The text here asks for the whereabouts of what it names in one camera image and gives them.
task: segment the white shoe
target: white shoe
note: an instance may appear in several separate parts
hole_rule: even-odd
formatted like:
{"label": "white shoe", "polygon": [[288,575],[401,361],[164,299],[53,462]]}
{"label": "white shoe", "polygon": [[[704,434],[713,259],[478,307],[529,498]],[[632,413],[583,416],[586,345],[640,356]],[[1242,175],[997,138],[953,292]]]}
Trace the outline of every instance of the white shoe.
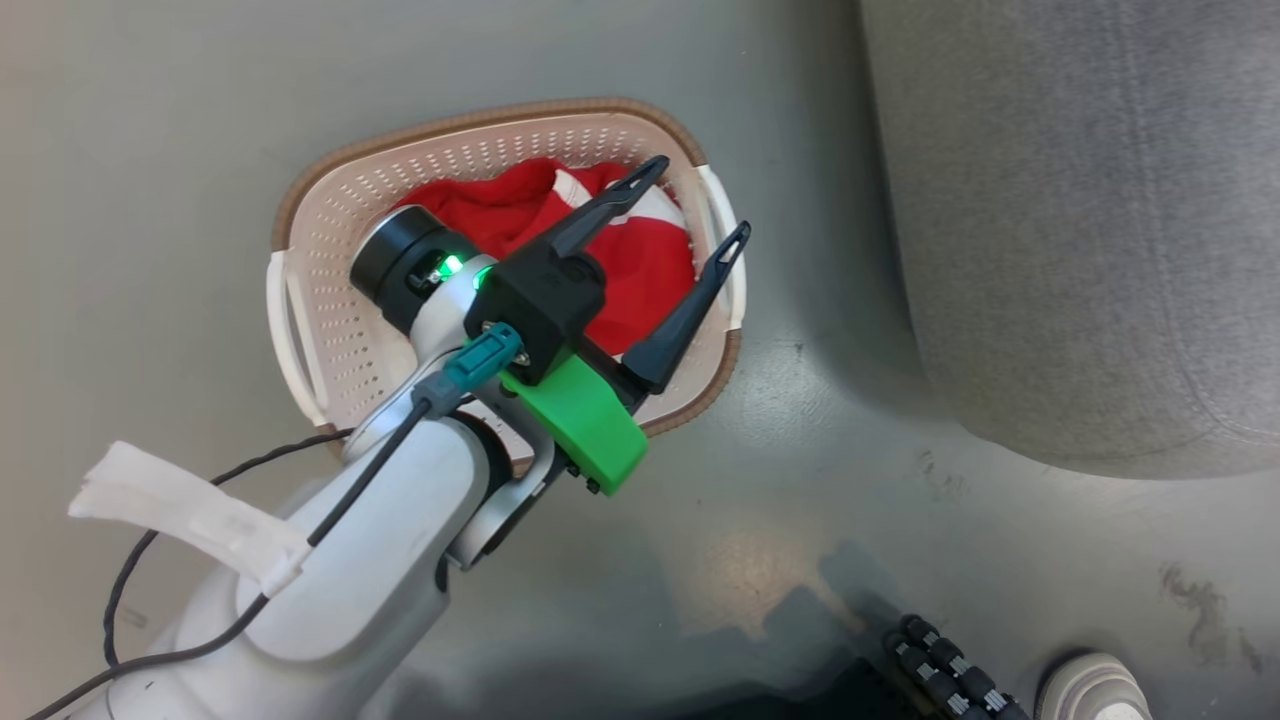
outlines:
{"label": "white shoe", "polygon": [[1133,674],[1098,652],[1053,671],[1036,702],[1036,720],[1151,720],[1151,710]]}

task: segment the laundry basket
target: laundry basket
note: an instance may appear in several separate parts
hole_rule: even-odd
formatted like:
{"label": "laundry basket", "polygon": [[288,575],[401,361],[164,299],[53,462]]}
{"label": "laundry basket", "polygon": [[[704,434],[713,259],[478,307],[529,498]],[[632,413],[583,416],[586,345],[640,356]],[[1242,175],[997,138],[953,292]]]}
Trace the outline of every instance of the laundry basket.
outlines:
{"label": "laundry basket", "polygon": [[[664,188],[684,210],[700,269],[737,224],[719,178],[680,123],[657,108],[591,99],[499,108],[371,138],[332,152],[293,184],[276,217],[266,275],[271,341],[302,413],[325,430],[357,425],[415,370],[408,341],[347,279],[370,222],[438,178],[492,178],[530,158],[570,167],[671,158]],[[650,436],[696,416],[723,389],[746,307],[742,260],[667,391],[636,419]],[[483,407],[513,460],[529,447]]]}

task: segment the stain on floor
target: stain on floor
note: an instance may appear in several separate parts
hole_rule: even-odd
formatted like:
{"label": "stain on floor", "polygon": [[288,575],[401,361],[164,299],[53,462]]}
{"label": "stain on floor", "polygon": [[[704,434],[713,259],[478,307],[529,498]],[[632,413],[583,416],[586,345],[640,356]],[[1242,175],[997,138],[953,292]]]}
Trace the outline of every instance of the stain on floor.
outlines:
{"label": "stain on floor", "polygon": [[929,487],[934,502],[955,502],[969,495],[969,480],[956,473],[938,473],[937,461],[929,450],[920,451],[915,456],[915,464],[908,473],[908,478],[923,482]]}
{"label": "stain on floor", "polygon": [[1244,628],[1236,628],[1240,641],[1240,657],[1244,659],[1244,664],[1253,670],[1256,675],[1261,675],[1270,665],[1275,664],[1275,657],[1271,655],[1263,655],[1258,652],[1258,648],[1249,642],[1249,637],[1244,634]]}
{"label": "stain on floor", "polygon": [[1187,647],[1190,648],[1196,662],[1226,665],[1230,639],[1226,626],[1226,598],[1213,588],[1213,583],[1189,582],[1181,562],[1166,562],[1160,566],[1160,588],[1162,596],[1172,598],[1179,607],[1196,614],[1196,624],[1187,635]]}

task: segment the gray fabric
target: gray fabric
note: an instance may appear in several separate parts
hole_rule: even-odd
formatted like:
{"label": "gray fabric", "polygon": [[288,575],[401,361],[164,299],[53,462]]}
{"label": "gray fabric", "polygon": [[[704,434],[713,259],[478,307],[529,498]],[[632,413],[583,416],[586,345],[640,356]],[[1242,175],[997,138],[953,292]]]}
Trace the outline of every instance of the gray fabric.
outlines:
{"label": "gray fabric", "polygon": [[913,322],[975,434],[1280,465],[1280,3],[865,0]]}

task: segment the black cable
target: black cable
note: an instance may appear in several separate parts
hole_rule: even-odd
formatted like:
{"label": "black cable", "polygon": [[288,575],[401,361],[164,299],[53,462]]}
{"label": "black cable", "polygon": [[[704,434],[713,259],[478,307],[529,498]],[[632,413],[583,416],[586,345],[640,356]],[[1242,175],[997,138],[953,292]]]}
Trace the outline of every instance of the black cable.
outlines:
{"label": "black cable", "polygon": [[[241,462],[221,475],[209,480],[209,484],[220,486],[227,480],[243,475],[259,465],[265,465],[271,460],[284,457],[285,455],[300,450],[324,445],[335,439],[343,439],[351,433],[352,430],[348,428],[335,433],[311,436],[307,439],[293,445],[282,445],[266,455]],[[120,598],[124,596],[124,584],[129,580],[129,575],[133,574],[133,569],[138,566],[138,560],[142,559],[142,553],[151,546],[151,542],[155,541],[159,534],[160,533],[155,530],[147,530],[146,534],[142,536],[142,539],[138,541],[138,544],[133,546],[129,556],[124,559],[124,566],[120,568],[120,574],[115,577],[115,584],[111,585],[111,594],[106,600],[106,611],[102,614],[102,656],[106,659],[106,664],[113,667],[120,664],[120,659],[115,655],[115,614],[120,606]]]}
{"label": "black cable", "polygon": [[147,667],[155,667],[157,665],[168,665],[170,662],[195,660],[197,657],[204,657],[210,652],[214,652],[215,650],[221,650],[223,646],[236,639],[236,635],[239,635],[241,633],[244,632],[244,628],[247,628],[248,624],[252,623],[253,619],[257,618],[260,612],[262,612],[262,609],[266,607],[269,600],[270,598],[268,598],[265,594],[257,596],[257,598],[252,603],[250,603],[248,610],[246,610],[243,615],[241,615],[234,623],[232,623],[230,628],[227,628],[223,632],[223,634],[206,642],[205,644],[197,644],[196,647],[189,650],[161,652],[160,655],[146,655],[143,657],[127,660],[124,662],[120,662],[119,665],[115,665],[114,667],[108,667],[106,670],[102,670],[101,673],[93,675],[88,680],[84,680],[83,683],[81,683],[78,688],[58,698],[56,701],[52,702],[52,705],[41,710],[40,712],[36,712],[27,720],[49,720],[58,712],[65,710],[68,705],[93,692],[97,687],[104,685],[111,680],[115,680],[116,678],[128,675],[129,673],[134,673],[137,670],[146,670]]}
{"label": "black cable", "polygon": [[[310,544],[311,547],[320,544],[320,541],[323,541],[325,536],[328,536],[330,530],[333,530],[334,525],[338,524],[338,520],[342,520],[342,516],[346,515],[348,510],[351,510],[351,506],[356,503],[356,500],[358,500],[360,496],[365,492],[365,488],[367,488],[369,484],[372,482],[374,477],[378,475],[378,471],[381,470],[384,465],[387,465],[387,461],[390,460],[390,456],[404,442],[404,438],[408,437],[410,432],[413,430],[417,423],[422,418],[425,418],[430,410],[431,410],[431,404],[425,400],[413,404],[413,409],[410,410],[408,416],[406,416],[404,420],[399,424],[399,427],[396,428],[396,432],[392,433],[392,436],[387,439],[387,442],[383,443],[380,448],[378,448],[378,454],[374,455],[374,459],[369,462],[369,465],[366,465],[365,469],[361,470],[360,477],[356,478],[356,482],[352,483],[351,488],[348,488],[346,495],[342,496],[342,500],[339,500],[338,503],[334,505],[333,510],[330,510],[329,514],[325,515],[324,520],[320,521],[320,525],[311,532],[311,536],[307,537],[307,544]],[[250,460],[248,462],[241,465],[243,470],[241,468],[237,468],[236,470],[244,471],[248,468],[255,466],[250,465],[251,462],[253,462],[253,460]],[[262,612],[262,609],[266,607],[266,603],[269,601],[270,598],[264,594],[257,596],[257,598],[252,603],[250,603],[244,614],[241,615],[236,620],[236,623],[232,624],[230,628],[228,628],[225,632],[223,632],[223,634],[218,635],[216,638],[206,642],[205,644],[200,644],[189,650],[178,650],[174,652],[164,652],[160,655],[148,655],[145,657],[138,657],[134,660],[120,662],[119,665],[115,665],[113,667],[108,667],[106,670],[102,670],[97,675],[82,683],[72,692],[64,694],[63,697],[50,703],[49,707],[45,707],[44,710],[36,712],[27,720],[49,720],[55,714],[64,710],[68,705],[84,697],[96,688],[111,680],[119,679],[124,675],[128,675],[129,673],[134,673],[137,670],[145,670],[147,667],[155,667],[159,665],[168,665],[170,662],[183,662],[187,660],[196,660],[197,657],[204,657],[211,652],[221,650],[227,643],[232,642],[233,639],[236,639],[237,635],[244,632],[244,628],[247,628],[248,624],[252,623],[253,619],[257,618],[260,612]]]}
{"label": "black cable", "polygon": [[408,433],[413,432],[417,423],[422,418],[426,418],[426,414],[430,411],[431,404],[428,400],[419,400],[413,404],[413,409],[408,411],[408,415],[399,424],[399,427],[396,428],[392,437],[387,438],[387,442],[378,451],[378,455],[374,455],[374,459],[365,466],[364,471],[360,473],[360,477],[351,484],[347,493],[342,496],[342,500],[333,506],[333,510],[325,515],[324,520],[320,520],[320,525],[311,530],[311,536],[307,538],[307,544],[311,547],[320,544],[320,541],[329,534],[329,530],[333,530],[333,527],[338,524],[338,520],[342,520],[342,516],[347,514],[347,510],[351,510],[351,506],[356,503],[356,500],[358,500],[365,492],[369,483],[374,480],[374,475],[376,475],[378,471],[383,469],[383,465],[390,460],[392,454],[396,452],[396,450],[404,442]]}

